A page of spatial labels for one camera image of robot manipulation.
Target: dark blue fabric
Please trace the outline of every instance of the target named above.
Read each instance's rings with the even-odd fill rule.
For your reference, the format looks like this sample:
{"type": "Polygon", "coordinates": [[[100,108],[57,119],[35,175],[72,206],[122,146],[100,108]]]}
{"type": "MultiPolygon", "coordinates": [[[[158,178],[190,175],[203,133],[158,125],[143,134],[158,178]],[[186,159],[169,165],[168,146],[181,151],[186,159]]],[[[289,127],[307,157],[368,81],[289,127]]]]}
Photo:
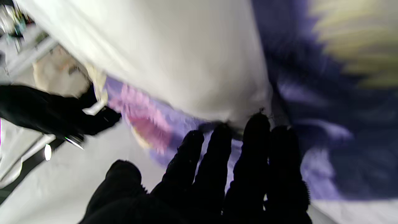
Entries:
{"type": "Polygon", "coordinates": [[[322,53],[307,1],[253,0],[269,79],[284,100],[314,199],[398,196],[397,89],[357,87],[322,53]]]}

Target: white floor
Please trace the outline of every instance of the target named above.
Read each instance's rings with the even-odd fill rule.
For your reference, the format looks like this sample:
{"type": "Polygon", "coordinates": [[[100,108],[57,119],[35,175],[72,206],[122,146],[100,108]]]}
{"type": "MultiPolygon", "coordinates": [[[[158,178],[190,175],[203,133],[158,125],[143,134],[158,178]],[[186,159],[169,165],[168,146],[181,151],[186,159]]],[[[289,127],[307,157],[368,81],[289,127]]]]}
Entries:
{"type": "Polygon", "coordinates": [[[123,122],[96,137],[87,137],[84,151],[62,145],[50,161],[37,166],[0,207],[2,224],[75,224],[95,189],[117,159],[136,164],[151,190],[164,168],[143,151],[123,122]]]}

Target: purple fabric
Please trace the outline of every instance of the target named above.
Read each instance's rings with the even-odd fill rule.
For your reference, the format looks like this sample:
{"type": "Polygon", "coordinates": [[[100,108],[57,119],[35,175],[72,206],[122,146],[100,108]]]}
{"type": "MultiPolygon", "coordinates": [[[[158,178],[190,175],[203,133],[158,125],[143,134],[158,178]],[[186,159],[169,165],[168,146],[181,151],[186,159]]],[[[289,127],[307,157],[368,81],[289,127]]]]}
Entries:
{"type": "MultiPolygon", "coordinates": [[[[270,82],[299,136],[301,173],[311,197],[397,197],[396,90],[358,89],[358,79],[342,75],[341,65],[322,54],[322,46],[315,42],[311,30],[316,18],[307,16],[306,0],[252,2],[270,82]]],[[[112,78],[105,87],[111,107],[151,143],[155,149],[151,156],[164,166],[185,134],[204,123],[112,78]]],[[[228,183],[241,144],[233,142],[228,183]]]]}
{"type": "MultiPolygon", "coordinates": [[[[123,119],[151,145],[151,157],[164,167],[174,157],[177,147],[180,146],[185,135],[205,123],[203,120],[175,110],[165,103],[150,98],[137,88],[111,77],[107,77],[105,89],[108,92],[109,106],[120,112],[123,119]]],[[[205,134],[202,156],[206,153],[210,135],[211,132],[205,134]]],[[[232,181],[232,170],[240,156],[241,146],[241,141],[232,141],[226,189],[229,188],[229,183],[232,181]]]]}

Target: pink fabric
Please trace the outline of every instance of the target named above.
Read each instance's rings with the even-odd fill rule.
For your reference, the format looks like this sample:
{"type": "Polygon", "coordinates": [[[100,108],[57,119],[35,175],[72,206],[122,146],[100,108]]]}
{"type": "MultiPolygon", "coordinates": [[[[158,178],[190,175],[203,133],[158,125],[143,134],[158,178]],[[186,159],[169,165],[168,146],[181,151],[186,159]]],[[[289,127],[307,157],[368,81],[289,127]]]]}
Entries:
{"type": "Polygon", "coordinates": [[[149,96],[126,84],[123,84],[120,94],[111,88],[108,88],[108,94],[109,106],[122,113],[135,131],[157,152],[163,154],[169,145],[172,128],[149,96]]]}

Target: white cloth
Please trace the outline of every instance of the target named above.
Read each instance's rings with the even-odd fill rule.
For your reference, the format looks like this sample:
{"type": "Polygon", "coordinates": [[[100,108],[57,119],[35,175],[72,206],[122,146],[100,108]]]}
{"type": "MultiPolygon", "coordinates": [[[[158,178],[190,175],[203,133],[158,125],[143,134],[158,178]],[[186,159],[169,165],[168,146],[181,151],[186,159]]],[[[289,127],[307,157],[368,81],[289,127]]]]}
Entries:
{"type": "Polygon", "coordinates": [[[75,58],[206,120],[270,112],[249,0],[17,0],[75,58]]]}

